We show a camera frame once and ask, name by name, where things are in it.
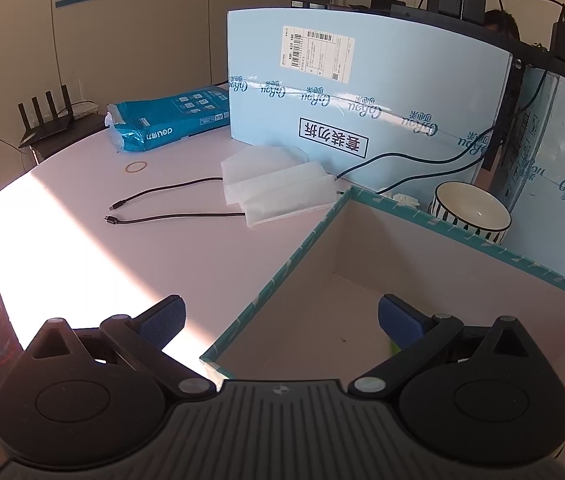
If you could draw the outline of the green cosmetic tube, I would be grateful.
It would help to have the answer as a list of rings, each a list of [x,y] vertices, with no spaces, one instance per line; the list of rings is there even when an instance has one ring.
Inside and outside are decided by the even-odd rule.
[[[395,342],[393,340],[391,340],[389,342],[389,355],[390,356],[396,356],[398,352],[400,352],[401,349],[397,346],[397,344],[395,344]]]

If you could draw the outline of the open teal box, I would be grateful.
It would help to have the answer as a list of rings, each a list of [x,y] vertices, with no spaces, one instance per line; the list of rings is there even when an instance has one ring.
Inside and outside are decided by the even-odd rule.
[[[349,382],[389,356],[378,323],[386,294],[469,325],[514,316],[565,385],[564,276],[358,190],[334,205],[202,359],[228,378]]]

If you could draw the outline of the striped white ceramic bowl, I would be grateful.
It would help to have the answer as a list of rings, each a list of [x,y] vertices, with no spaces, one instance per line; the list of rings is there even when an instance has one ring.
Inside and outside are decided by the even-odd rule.
[[[512,223],[510,212],[495,196],[459,181],[435,188],[429,214],[493,244],[503,242]]]

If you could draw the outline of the crumpled white tissue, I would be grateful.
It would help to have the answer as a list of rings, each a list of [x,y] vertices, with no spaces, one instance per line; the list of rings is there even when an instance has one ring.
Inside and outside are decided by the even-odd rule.
[[[401,206],[408,206],[408,207],[412,207],[412,208],[419,208],[420,207],[420,202],[419,200],[417,200],[415,197],[406,195],[406,194],[401,194],[401,193],[396,193],[392,195],[392,200],[394,200],[394,202],[396,202],[397,204],[400,204]]]

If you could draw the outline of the rubber band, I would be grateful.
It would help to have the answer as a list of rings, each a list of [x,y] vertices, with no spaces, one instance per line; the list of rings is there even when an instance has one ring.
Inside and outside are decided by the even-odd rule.
[[[135,160],[134,162],[130,162],[125,167],[125,171],[127,172],[127,174],[136,174],[136,172],[146,169],[147,166],[148,162],[144,162],[143,160]]]

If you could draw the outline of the large light blue carton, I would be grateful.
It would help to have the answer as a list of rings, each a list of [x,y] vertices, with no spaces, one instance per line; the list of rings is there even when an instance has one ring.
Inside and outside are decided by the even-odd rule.
[[[565,78],[525,70],[489,192],[509,210],[506,248],[565,276]]]

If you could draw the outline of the black wifi router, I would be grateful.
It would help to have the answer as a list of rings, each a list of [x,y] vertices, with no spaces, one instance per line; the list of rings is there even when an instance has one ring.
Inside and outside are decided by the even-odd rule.
[[[58,110],[54,94],[48,90],[45,92],[47,113],[44,114],[40,101],[33,96],[31,104],[36,122],[32,124],[28,117],[28,111],[23,103],[18,105],[19,113],[24,125],[24,133],[18,148],[36,148],[37,145],[46,141],[66,140],[71,136],[89,136],[104,128],[104,115],[96,110],[80,112],[78,105],[82,102],[73,102],[68,86],[62,84],[60,87],[62,103]]]

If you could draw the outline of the blue paper ream package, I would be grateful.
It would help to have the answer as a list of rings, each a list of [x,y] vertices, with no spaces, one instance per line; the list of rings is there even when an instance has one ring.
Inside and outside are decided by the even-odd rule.
[[[161,99],[110,104],[104,125],[120,150],[142,153],[225,127],[229,116],[228,91],[209,86]]]

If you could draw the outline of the white foam sheets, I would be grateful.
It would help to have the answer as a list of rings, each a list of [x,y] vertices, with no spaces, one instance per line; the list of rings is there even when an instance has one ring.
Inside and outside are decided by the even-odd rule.
[[[337,201],[333,175],[297,148],[251,145],[220,168],[226,203],[240,207],[250,228]]]

